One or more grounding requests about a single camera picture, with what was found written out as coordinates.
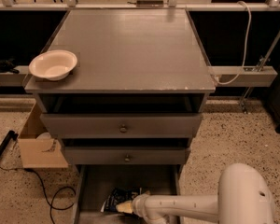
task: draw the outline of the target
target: drawer handle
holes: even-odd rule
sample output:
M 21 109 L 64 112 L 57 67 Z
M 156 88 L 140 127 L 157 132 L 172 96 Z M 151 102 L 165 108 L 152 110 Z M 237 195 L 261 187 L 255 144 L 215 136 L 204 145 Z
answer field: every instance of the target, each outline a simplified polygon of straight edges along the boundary
M 127 154 L 127 156 L 125 156 L 124 161 L 125 162 L 130 162 L 131 157 Z
M 119 130 L 120 130 L 122 133 L 128 132 L 128 128 L 127 128 L 124 124 L 121 125 L 121 127 L 120 127 Z

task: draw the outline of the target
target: white robotic arm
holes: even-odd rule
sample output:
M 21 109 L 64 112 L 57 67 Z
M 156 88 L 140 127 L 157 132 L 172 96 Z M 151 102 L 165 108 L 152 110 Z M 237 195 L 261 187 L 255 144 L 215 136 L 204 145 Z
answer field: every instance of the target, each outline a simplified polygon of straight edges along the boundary
M 235 163 L 222 173 L 218 196 L 142 194 L 133 200 L 131 208 L 147 224 L 169 224 L 169 216 L 220 224 L 273 224 L 274 201 L 258 171 Z

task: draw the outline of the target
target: bowl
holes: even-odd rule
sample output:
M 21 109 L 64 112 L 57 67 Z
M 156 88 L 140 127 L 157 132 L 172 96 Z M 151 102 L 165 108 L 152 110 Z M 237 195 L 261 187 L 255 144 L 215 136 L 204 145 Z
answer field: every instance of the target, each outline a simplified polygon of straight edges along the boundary
M 29 64 L 35 77 L 60 80 L 68 76 L 77 65 L 77 56 L 67 50 L 51 50 L 36 56 Z

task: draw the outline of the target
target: caster wheel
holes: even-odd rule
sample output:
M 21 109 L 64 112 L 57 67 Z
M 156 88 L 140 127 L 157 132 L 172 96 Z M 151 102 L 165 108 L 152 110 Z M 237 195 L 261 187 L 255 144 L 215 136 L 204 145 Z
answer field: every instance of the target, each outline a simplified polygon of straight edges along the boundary
M 276 131 L 277 133 L 280 133 L 280 125 L 278 125 L 278 126 L 275 128 L 275 131 Z

